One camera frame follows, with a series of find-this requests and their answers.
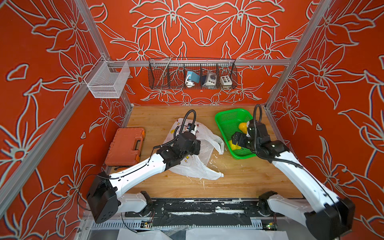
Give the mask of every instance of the orange toolbox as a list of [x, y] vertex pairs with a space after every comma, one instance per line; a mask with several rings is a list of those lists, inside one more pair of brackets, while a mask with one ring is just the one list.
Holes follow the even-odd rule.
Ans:
[[109, 146], [107, 166], [133, 166], [140, 162], [145, 130], [142, 127], [119, 128]]

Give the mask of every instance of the wooden surface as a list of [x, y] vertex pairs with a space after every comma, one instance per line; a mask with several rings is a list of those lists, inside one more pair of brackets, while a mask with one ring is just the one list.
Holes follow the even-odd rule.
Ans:
[[[233, 108], [244, 108], [253, 113], [253, 106], [135, 106], [128, 127], [144, 127], [146, 131], [140, 156], [142, 161], [150, 156], [153, 146], [163, 143], [173, 123], [183, 118], [189, 109], [196, 111], [196, 121], [222, 138], [215, 115]], [[266, 124], [271, 140], [276, 140], [265, 114], [262, 122]], [[207, 167], [222, 172], [224, 177], [217, 180], [196, 179], [165, 171], [139, 183], [128, 193], [144, 190], [151, 197], [256, 198], [273, 190], [287, 198], [302, 197], [288, 178], [268, 161], [258, 157], [236, 160], [226, 145], [223, 155], [214, 149]]]

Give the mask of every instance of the control box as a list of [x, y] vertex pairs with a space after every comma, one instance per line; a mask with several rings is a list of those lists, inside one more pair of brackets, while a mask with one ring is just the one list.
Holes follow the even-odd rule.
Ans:
[[216, 74], [213, 72], [207, 72], [206, 78], [203, 80], [203, 86], [216, 86]]
[[229, 75], [221, 76], [220, 83], [223, 86], [232, 86], [232, 80], [229, 78]]

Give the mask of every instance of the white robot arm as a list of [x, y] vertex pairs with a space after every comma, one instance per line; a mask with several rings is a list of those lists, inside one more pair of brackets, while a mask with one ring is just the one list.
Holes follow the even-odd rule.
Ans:
[[[87, 194], [87, 201], [96, 223], [104, 222], [118, 212], [143, 211], [150, 201], [148, 196], [142, 193], [124, 193], [148, 177], [180, 164], [185, 156], [199, 154], [200, 141], [196, 140], [194, 135], [194, 121], [188, 126], [188, 129], [192, 130], [182, 133], [184, 122], [179, 135], [170, 144], [160, 146], [149, 159], [109, 176], [105, 172], [98, 174], [99, 177], [95, 178]], [[306, 226], [319, 240], [334, 239], [348, 232], [354, 216], [353, 202], [340, 199], [336, 193], [318, 181], [282, 142], [271, 141], [264, 124], [257, 122], [257, 131], [254, 133], [252, 124], [251, 120], [247, 134], [237, 132], [232, 136], [233, 144], [249, 148], [256, 152], [258, 157], [275, 165], [308, 201], [308, 204], [299, 204], [270, 191], [259, 196], [259, 213], [264, 216], [283, 214]]]

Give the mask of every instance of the green plastic basket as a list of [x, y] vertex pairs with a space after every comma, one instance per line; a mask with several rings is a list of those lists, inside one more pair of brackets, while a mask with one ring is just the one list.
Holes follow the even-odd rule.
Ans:
[[220, 129], [221, 134], [224, 137], [224, 141], [227, 144], [230, 153], [236, 159], [247, 159], [256, 156], [245, 147], [233, 151], [228, 143], [235, 132], [241, 132], [238, 128], [239, 124], [242, 122], [248, 122], [252, 118], [252, 115], [247, 110], [242, 108], [219, 112], [215, 115], [215, 121], [218, 125], [218, 128]]

